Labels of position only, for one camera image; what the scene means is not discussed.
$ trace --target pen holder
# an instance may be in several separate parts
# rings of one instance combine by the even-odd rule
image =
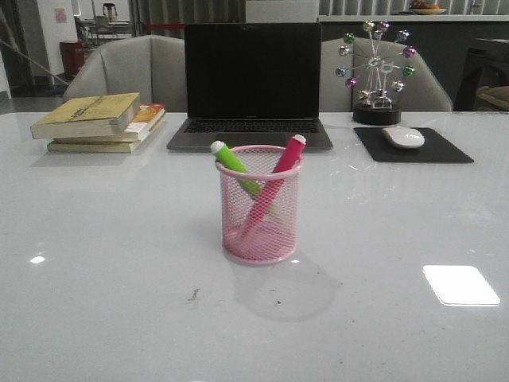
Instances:
[[[286,259],[297,246],[297,187],[304,165],[302,157],[291,170],[272,173],[283,147],[253,145],[231,150],[249,173],[232,171],[216,162],[223,246],[244,263],[269,264]],[[247,188],[246,182],[258,186]]]

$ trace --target green marker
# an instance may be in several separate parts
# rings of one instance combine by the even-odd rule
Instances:
[[[210,151],[227,169],[236,171],[238,173],[249,173],[246,166],[240,161],[240,159],[237,158],[233,151],[231,151],[224,142],[215,141],[210,145]],[[253,199],[256,199],[262,190],[256,181],[250,181],[247,179],[237,179],[237,181]]]

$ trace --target book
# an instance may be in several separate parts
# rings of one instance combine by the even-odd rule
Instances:
[[[55,138],[58,143],[137,142],[150,134],[153,126],[165,115],[163,103],[140,103],[138,113],[120,134],[99,137]]]
[[[73,98],[30,130],[34,139],[70,138],[122,133],[140,108],[140,93]]]
[[[149,134],[144,135],[144,138],[134,142],[84,142],[84,143],[64,143],[52,140],[47,146],[48,151],[57,151],[64,153],[132,153],[142,143],[147,141],[149,137],[154,134],[155,130],[163,123],[163,118],[160,118]]]

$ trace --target laptop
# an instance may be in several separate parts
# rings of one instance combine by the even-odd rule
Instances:
[[[318,118],[320,64],[318,23],[187,25],[188,118],[168,149],[285,146],[295,134],[306,151],[332,149]]]

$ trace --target black base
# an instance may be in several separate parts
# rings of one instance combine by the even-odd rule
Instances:
[[[372,109],[370,105],[358,103],[353,107],[353,120],[366,125],[395,125],[401,122],[401,110],[396,105],[391,109]]]

